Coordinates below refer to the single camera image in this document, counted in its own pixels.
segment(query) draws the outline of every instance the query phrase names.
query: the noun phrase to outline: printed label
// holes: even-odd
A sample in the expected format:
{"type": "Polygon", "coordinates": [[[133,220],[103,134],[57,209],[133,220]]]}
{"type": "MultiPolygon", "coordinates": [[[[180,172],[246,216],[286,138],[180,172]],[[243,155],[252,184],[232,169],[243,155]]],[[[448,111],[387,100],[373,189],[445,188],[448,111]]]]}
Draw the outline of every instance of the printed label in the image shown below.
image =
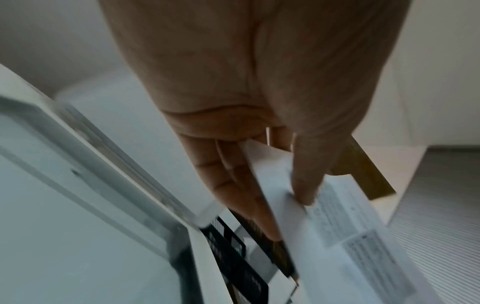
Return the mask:
{"type": "Polygon", "coordinates": [[[361,233],[343,246],[383,304],[403,304],[415,292],[375,230],[361,233]]]}
{"type": "Polygon", "coordinates": [[[326,247],[335,245],[358,232],[333,186],[328,182],[322,184],[316,203],[305,209],[326,247]]]}

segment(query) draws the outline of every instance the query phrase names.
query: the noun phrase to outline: hand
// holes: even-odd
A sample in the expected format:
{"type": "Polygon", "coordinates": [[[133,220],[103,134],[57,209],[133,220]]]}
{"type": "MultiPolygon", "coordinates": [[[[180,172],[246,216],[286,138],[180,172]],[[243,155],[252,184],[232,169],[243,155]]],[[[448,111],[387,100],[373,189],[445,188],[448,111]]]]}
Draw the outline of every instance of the hand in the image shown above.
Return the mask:
{"type": "Polygon", "coordinates": [[[231,210],[281,238],[238,141],[289,150],[311,204],[364,117],[408,0],[100,0],[113,36],[231,210]]]}

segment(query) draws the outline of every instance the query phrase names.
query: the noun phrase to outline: gray panel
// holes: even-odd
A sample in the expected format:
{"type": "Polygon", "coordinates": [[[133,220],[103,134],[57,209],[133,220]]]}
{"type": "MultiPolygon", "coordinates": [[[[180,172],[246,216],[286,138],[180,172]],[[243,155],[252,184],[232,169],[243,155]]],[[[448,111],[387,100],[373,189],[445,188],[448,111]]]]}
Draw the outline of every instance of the gray panel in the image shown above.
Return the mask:
{"type": "Polygon", "coordinates": [[[428,151],[389,227],[440,297],[480,301],[480,152],[428,151]]]}

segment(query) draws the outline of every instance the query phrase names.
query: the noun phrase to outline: paper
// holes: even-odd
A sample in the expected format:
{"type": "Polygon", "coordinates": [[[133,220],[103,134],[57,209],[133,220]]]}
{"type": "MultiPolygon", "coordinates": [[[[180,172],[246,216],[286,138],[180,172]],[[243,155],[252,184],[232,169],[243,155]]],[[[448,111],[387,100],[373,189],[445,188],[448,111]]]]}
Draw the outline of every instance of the paper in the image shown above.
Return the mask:
{"type": "Polygon", "coordinates": [[[290,186],[292,155],[242,145],[311,304],[441,304],[355,180],[326,176],[313,206],[290,186]]]}

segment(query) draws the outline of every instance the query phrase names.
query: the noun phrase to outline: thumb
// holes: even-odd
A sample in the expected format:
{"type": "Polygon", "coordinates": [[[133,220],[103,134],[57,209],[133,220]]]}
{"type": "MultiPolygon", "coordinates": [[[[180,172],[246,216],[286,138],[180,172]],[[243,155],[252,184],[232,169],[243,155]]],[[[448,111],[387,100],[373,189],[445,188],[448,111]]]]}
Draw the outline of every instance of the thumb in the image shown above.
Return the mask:
{"type": "Polygon", "coordinates": [[[349,136],[299,135],[295,138],[291,186],[299,203],[313,204],[324,175],[336,161],[349,136]]]}

